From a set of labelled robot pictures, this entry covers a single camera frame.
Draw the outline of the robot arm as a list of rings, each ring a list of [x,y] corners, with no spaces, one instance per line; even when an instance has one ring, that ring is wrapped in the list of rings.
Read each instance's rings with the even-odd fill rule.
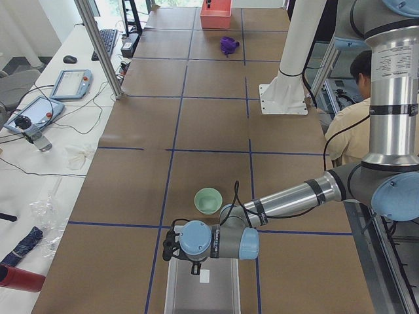
[[[335,166],[318,179],[263,198],[224,206],[219,223],[172,227],[163,258],[253,260],[257,227],[296,218],[328,201],[357,201],[394,221],[418,217],[418,2],[340,1],[338,41],[362,41],[350,73],[363,101],[338,112],[325,134]]]

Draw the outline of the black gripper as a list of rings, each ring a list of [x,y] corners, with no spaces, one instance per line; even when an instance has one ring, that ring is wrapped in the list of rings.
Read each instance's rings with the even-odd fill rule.
[[[201,261],[192,261],[191,274],[200,275]]]

